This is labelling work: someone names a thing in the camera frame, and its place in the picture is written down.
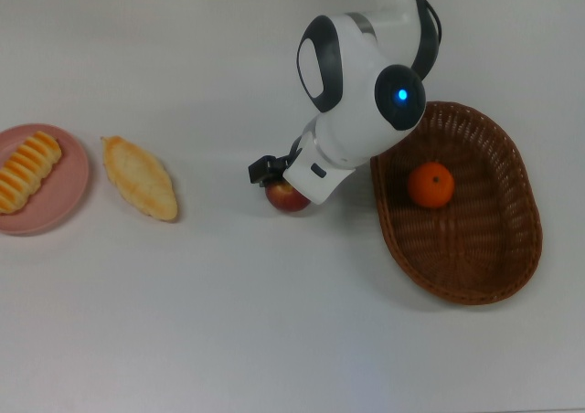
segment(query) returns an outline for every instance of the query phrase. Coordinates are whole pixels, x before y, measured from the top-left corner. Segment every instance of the bread roll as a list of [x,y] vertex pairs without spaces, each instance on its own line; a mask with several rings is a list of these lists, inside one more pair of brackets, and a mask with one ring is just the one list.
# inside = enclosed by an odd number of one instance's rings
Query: bread roll
[[174,219],[178,207],[171,178],[156,157],[120,136],[101,142],[103,165],[122,197],[146,215]]
[[55,138],[44,132],[27,137],[0,169],[0,213],[13,214],[24,207],[60,158]]

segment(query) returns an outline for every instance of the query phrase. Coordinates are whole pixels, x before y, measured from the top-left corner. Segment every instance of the table surface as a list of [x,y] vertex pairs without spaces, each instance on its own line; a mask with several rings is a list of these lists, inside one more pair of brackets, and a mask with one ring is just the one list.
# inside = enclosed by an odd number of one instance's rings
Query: table surface
[[[0,410],[585,408],[585,0],[430,1],[429,101],[506,129],[542,219],[535,276],[485,307],[398,268],[367,168],[303,217],[249,183],[316,114],[295,68],[305,27],[371,0],[0,0],[0,129],[65,128],[92,169],[61,226],[0,236]],[[168,168],[179,222],[108,182],[114,134]]]

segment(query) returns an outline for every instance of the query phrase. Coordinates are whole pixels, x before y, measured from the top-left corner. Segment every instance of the orange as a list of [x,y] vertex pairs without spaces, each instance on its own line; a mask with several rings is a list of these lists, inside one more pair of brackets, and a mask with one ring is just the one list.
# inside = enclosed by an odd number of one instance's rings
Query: orange
[[455,180],[442,164],[428,162],[410,173],[407,188],[414,203],[436,209],[445,206],[453,197]]

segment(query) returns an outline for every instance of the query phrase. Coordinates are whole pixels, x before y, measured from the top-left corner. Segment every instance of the wicker basket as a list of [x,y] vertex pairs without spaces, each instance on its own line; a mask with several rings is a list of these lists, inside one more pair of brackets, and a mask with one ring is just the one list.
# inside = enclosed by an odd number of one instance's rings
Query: wicker basket
[[[436,210],[415,206],[410,171],[436,161],[455,178],[452,201]],[[417,128],[371,160],[380,225],[400,267],[423,289],[447,301],[502,301],[535,272],[542,250],[537,205],[520,152],[479,111],[430,102]]]

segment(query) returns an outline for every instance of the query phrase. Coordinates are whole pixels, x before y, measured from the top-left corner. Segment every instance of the oval basket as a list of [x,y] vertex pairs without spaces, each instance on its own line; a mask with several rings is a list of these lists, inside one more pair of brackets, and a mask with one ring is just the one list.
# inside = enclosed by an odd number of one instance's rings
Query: oval basket
[[[451,202],[415,206],[411,170],[444,164]],[[481,305],[520,290],[535,272],[542,228],[520,152],[494,121],[454,102],[429,102],[403,141],[371,159],[380,225],[388,248],[419,286],[447,301]]]

